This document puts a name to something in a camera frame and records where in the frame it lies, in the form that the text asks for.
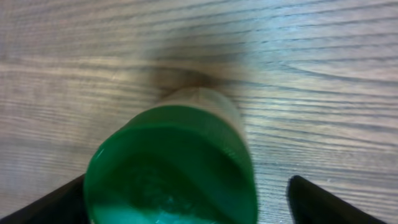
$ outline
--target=brown wooden background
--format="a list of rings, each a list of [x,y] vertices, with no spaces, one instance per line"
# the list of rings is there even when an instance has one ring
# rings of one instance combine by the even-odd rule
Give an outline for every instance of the brown wooden background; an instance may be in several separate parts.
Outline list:
[[[261,223],[300,174],[398,223],[398,1],[2,0],[0,217],[184,86],[246,122]]]

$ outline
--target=green lid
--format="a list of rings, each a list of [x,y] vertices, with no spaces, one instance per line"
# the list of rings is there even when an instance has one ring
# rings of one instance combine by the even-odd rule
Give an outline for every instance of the green lid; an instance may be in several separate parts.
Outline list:
[[[147,110],[107,139],[84,193],[96,224],[257,222],[244,140],[218,116],[188,106]]]

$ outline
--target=wood grain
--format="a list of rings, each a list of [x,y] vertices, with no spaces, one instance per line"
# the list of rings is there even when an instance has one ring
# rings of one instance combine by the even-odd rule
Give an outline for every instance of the wood grain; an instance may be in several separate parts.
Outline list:
[[[398,222],[398,1],[3,0],[0,216],[83,173],[185,86],[240,107],[260,223],[300,174]]]

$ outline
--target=blurry black object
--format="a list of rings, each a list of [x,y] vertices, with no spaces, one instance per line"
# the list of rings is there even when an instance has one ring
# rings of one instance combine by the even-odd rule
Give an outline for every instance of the blurry black object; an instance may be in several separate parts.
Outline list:
[[[90,223],[83,200],[84,175],[3,218],[0,224]],[[300,176],[287,187],[295,224],[386,224]]]

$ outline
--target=green object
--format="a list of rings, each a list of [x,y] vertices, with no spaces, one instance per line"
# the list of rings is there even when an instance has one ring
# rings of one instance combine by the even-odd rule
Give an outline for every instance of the green object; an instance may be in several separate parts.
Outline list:
[[[192,106],[163,105],[130,120],[93,156],[84,194],[96,224],[257,222],[243,137]]]

